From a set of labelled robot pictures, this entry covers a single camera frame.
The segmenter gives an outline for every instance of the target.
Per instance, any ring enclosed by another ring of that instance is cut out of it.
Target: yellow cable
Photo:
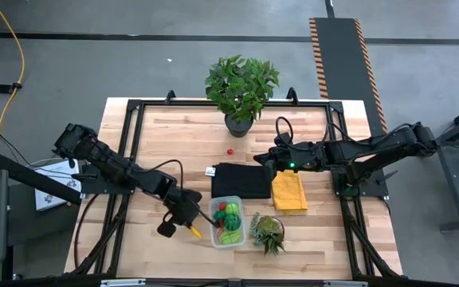
[[[15,35],[14,30],[12,29],[12,26],[9,24],[8,20],[6,20],[5,14],[3,14],[1,10],[0,10],[0,16],[5,22],[10,32],[12,33],[12,36],[14,36],[15,42],[17,42],[17,47],[19,48],[19,52],[21,53],[21,61],[22,61],[21,75],[19,76],[19,79],[17,81],[19,84],[21,84],[22,77],[24,76],[24,69],[26,67],[26,60],[24,59],[24,53],[22,52],[21,42],[19,42],[19,39],[17,39],[17,36]],[[17,91],[18,91],[18,88],[14,87],[12,95],[10,96],[10,98],[5,104],[5,107],[3,108],[3,112],[1,113],[1,116],[0,116],[0,127],[1,127],[3,120],[5,119],[6,109],[8,108],[8,105],[10,104],[10,102],[14,99],[15,95],[17,95]]]

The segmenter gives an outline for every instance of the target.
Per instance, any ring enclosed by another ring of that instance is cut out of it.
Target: black floor stripe
[[[86,41],[242,41],[311,43],[311,37],[301,36],[210,36],[210,35],[140,35],[104,33],[17,33],[19,39],[86,40]],[[11,33],[0,32],[0,38],[10,39]],[[459,45],[459,39],[365,38],[368,45]]]

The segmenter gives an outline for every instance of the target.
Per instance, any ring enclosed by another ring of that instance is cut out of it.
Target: black flower pot
[[[225,115],[224,123],[229,129],[229,133],[234,137],[244,137],[253,126],[253,120],[237,122],[233,119],[232,115]]]

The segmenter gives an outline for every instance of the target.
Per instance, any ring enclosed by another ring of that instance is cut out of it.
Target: yellow cloth
[[[306,196],[300,175],[293,171],[277,172],[272,181],[273,201],[276,210],[282,210],[285,215],[308,209]]]

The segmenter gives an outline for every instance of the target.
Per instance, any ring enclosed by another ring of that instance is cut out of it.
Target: orange striped tape
[[[380,101],[379,91],[376,88],[375,77],[373,76],[373,71],[371,69],[370,58],[367,55],[366,44],[364,43],[363,30],[360,28],[359,20],[354,19],[355,28],[357,30],[357,36],[359,36],[360,47],[363,50],[364,62],[366,63],[367,75],[370,78],[371,90],[373,90],[373,96],[375,97],[376,108],[379,111],[380,124],[382,125],[383,132],[387,133],[386,119],[383,115],[382,102]]]
[[[322,53],[320,43],[318,42],[318,31],[314,18],[309,18],[309,30],[311,31],[312,50],[315,54],[316,75],[318,77],[318,87],[320,88],[320,96],[322,99],[328,99],[327,84],[325,82],[324,63],[322,61]]]

